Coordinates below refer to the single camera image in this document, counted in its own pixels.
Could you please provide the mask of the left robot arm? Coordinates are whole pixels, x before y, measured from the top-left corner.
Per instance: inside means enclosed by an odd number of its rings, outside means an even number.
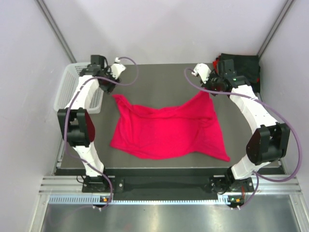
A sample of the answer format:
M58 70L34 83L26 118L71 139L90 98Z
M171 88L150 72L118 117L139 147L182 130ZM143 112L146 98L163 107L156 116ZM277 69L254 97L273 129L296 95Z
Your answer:
M95 148L96 129L89 115L92 98L98 89L111 93L120 82L125 66L116 58L112 65L101 55L92 55L90 63L80 71L78 84L67 106L59 109L57 118L65 145L69 145L85 167L84 192L112 191L105 166Z

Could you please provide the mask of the pink t shirt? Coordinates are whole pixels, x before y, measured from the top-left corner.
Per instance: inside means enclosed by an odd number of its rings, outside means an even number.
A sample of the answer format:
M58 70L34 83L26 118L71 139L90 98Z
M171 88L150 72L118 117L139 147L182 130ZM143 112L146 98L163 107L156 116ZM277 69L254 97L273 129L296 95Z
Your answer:
M164 160L198 152L230 161L223 133L206 92L179 106L154 109L113 96L120 118L110 146L140 159Z

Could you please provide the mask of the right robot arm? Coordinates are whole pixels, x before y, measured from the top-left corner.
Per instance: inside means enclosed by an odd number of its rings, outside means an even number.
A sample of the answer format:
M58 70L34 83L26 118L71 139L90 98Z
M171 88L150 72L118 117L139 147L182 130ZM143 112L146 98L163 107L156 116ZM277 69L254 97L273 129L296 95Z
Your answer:
M285 123L279 123L258 103L249 80L237 74L233 60L219 61L215 70L199 63L192 75L200 77L201 87L212 95L227 95L251 128L252 136L247 143L245 156L225 173L225 189L237 191L249 181L253 172L285 157L290 128Z

